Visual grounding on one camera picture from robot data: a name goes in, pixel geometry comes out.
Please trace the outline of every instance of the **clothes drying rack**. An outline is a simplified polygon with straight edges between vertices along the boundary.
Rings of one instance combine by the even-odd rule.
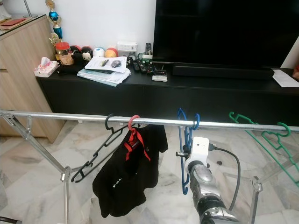
[[[22,111],[7,111],[0,110],[0,116],[25,140],[27,140],[48,162],[52,164],[61,174],[60,180],[63,183],[64,188],[64,224],[70,224],[69,213],[69,179],[71,173],[77,172],[81,167],[70,168],[63,167],[36,139],[31,135],[32,119],[62,119],[62,120],[81,120],[81,121],[94,121],[104,122],[107,116],[100,115],[84,115],[84,114],[66,114],[66,113],[43,113],[43,112],[22,112]],[[23,126],[16,117],[26,117],[27,126]],[[122,122],[128,123],[130,117],[110,117],[108,122]],[[152,119],[152,118],[137,118],[133,120],[137,124],[145,125],[167,125],[167,126],[187,126],[192,127],[195,125],[194,121],[188,120],[170,120],[170,119]],[[241,129],[241,130],[257,130],[257,131],[274,131],[285,132],[283,126],[276,125],[256,125],[256,124],[234,124],[234,123],[219,123],[219,122],[204,122],[201,121],[200,128],[228,128],[228,129]],[[290,126],[290,131],[293,133],[299,133],[299,127]],[[293,160],[297,163],[299,161],[299,153],[293,156]],[[287,169],[292,166],[290,161],[283,163],[283,166]],[[254,176],[251,180],[253,186],[253,196],[250,210],[250,224],[254,224],[258,195],[263,190],[262,183],[266,182],[274,175],[278,175],[283,170],[277,167],[264,175],[262,178]]]

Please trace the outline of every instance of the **blue trophy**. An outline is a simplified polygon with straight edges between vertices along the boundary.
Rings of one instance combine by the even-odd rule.
[[[46,0],[46,5],[50,8],[48,20],[53,24],[53,30],[58,35],[59,39],[62,39],[62,30],[59,25],[61,23],[61,17],[54,11],[55,3],[53,0]]]

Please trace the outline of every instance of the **marble floor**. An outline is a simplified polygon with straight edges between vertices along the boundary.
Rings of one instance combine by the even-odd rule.
[[[146,189],[147,201],[126,216],[103,218],[92,182],[97,169],[79,183],[70,183],[71,224],[196,224],[199,217],[192,195],[181,192],[178,128],[166,126],[169,149],[159,156],[159,181]],[[122,140],[127,131],[108,148],[100,151],[105,157]],[[254,132],[260,141],[260,132]],[[77,167],[92,157],[93,152],[109,136],[102,123],[67,121],[53,144],[38,139],[63,165]],[[277,166],[274,160],[244,131],[200,129],[193,136],[209,138],[211,143],[235,153],[241,163],[241,186],[233,212],[247,223],[252,187],[250,178],[262,177]],[[292,154],[299,153],[299,134],[283,139]],[[283,152],[272,150],[277,158],[287,160]],[[209,153],[208,163],[217,180],[223,200],[229,207],[233,198],[237,165],[233,157],[220,151]],[[294,167],[288,169],[297,179]],[[64,223],[63,186],[59,172],[22,138],[0,138],[0,216],[22,220],[23,224]],[[257,224],[297,224],[299,220],[299,188],[285,173],[263,184],[257,208]]]

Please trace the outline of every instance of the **black shirt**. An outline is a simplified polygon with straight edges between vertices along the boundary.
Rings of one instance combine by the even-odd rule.
[[[99,198],[103,217],[128,214],[146,201],[144,189],[153,188],[158,182],[159,152],[168,149],[164,126],[148,125],[137,131],[142,136],[144,148],[139,144],[126,161],[128,150],[124,143],[131,136],[129,131],[93,181],[93,192]]]

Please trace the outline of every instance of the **black hanger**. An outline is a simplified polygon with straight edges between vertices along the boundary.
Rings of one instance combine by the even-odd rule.
[[[78,180],[75,180],[75,183],[78,183],[80,182],[81,180],[83,180],[87,175],[89,175],[94,169],[96,169],[108,156],[110,156],[117,148],[115,148],[111,153],[109,153],[104,159],[101,160],[101,162],[99,162],[97,165],[95,165],[92,169],[90,169],[88,172],[84,173],[83,172],[83,169],[86,168],[86,167],[92,167],[93,166],[93,161],[98,157],[99,155],[99,151],[103,148],[103,147],[107,147],[109,146],[115,139],[117,139],[121,134],[122,134],[122,130],[128,126],[124,126],[118,130],[114,130],[113,127],[108,127],[108,119],[113,117],[114,114],[109,114],[106,119],[105,119],[105,128],[107,130],[111,130],[111,135],[104,141],[104,143],[99,147],[99,149],[93,154],[93,158],[90,160],[90,161],[87,161],[79,170],[78,172],[75,173],[75,175],[72,177],[71,179],[71,182],[74,182],[74,179],[75,177],[78,175],[78,174],[81,174],[81,178],[78,179]],[[118,135],[116,135],[111,141],[109,141],[112,136],[116,133],[118,133]]]

